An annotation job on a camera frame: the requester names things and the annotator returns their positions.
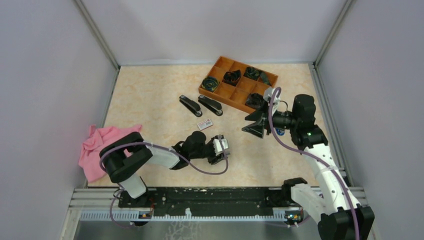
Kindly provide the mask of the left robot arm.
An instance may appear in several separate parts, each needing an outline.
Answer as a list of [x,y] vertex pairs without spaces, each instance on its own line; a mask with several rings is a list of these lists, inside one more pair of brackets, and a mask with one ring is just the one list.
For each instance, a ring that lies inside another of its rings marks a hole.
[[206,159],[211,165],[225,161],[224,174],[228,171],[230,146],[223,135],[207,140],[201,131],[194,131],[185,140],[171,147],[160,146],[143,139],[139,132],[120,138],[99,153],[99,166],[112,183],[130,196],[138,207],[149,203],[150,193],[137,171],[146,164],[160,165],[170,170],[193,166],[192,160]]

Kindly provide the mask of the blue stapler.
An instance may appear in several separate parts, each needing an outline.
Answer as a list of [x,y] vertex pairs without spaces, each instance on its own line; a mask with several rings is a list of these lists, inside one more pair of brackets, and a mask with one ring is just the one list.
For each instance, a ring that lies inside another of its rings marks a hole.
[[274,130],[275,130],[275,132],[276,132],[276,134],[278,136],[284,136],[285,135],[285,130],[284,129],[275,128]]

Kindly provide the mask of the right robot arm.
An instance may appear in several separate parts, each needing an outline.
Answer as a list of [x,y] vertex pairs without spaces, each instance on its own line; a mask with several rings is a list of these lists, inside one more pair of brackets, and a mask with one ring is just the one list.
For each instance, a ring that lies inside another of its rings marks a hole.
[[304,156],[322,194],[315,193],[301,177],[287,179],[282,185],[283,203],[305,209],[316,222],[322,240],[366,240],[375,214],[371,207],[359,202],[343,180],[329,142],[315,123],[314,98],[298,94],[291,110],[279,111],[281,100],[273,92],[271,88],[264,94],[261,107],[245,118],[252,123],[242,131],[259,138],[273,134],[283,147]]

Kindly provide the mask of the black stapler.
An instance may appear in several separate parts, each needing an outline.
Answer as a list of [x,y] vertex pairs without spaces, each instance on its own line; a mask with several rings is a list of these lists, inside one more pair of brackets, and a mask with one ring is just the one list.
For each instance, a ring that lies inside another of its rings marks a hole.
[[223,115],[222,105],[216,100],[213,100],[205,95],[199,95],[198,102],[213,112],[217,116]]
[[203,115],[200,105],[197,102],[186,97],[185,95],[182,94],[179,96],[179,102],[183,104],[196,117],[199,118]]

